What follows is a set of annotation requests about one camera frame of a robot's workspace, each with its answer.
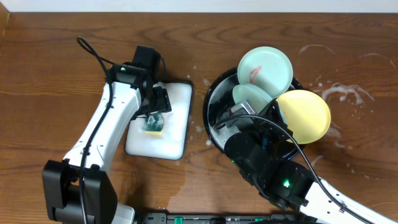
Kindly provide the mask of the green yellow sponge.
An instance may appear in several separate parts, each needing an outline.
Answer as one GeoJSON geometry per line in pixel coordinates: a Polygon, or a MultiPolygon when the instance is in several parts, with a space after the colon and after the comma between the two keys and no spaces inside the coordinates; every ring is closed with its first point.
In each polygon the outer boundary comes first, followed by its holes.
{"type": "Polygon", "coordinates": [[[151,115],[145,119],[142,130],[146,134],[161,135],[164,125],[164,117],[161,114],[151,115]]]}

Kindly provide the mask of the yellow plate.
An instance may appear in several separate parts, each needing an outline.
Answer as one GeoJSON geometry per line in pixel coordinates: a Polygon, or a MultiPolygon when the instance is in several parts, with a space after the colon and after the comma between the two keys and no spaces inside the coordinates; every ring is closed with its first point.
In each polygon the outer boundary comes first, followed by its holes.
{"type": "Polygon", "coordinates": [[[276,102],[285,116],[287,128],[299,144],[309,144],[322,138],[331,123],[331,113],[325,100],[307,90],[292,90],[280,95],[276,102]]]}

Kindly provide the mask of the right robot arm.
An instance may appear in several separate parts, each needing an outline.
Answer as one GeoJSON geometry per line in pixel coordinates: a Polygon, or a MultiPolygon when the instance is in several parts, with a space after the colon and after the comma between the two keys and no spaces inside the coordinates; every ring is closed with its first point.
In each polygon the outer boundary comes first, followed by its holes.
{"type": "Polygon", "coordinates": [[[310,162],[303,166],[279,155],[280,149],[303,151],[276,100],[258,113],[248,100],[236,103],[214,127],[233,126],[238,132],[226,141],[224,154],[243,179],[276,207],[291,208],[323,223],[392,223],[320,178],[310,162]]]}

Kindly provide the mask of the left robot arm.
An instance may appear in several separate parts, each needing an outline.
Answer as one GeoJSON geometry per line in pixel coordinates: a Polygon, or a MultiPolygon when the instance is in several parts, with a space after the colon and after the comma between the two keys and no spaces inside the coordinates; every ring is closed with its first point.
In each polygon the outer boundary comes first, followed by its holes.
{"type": "Polygon", "coordinates": [[[135,210],[118,202],[108,177],[116,148],[134,116],[171,110],[167,92],[148,68],[115,64],[106,72],[99,105],[62,161],[42,171],[50,220],[60,223],[134,223],[135,210]]]}

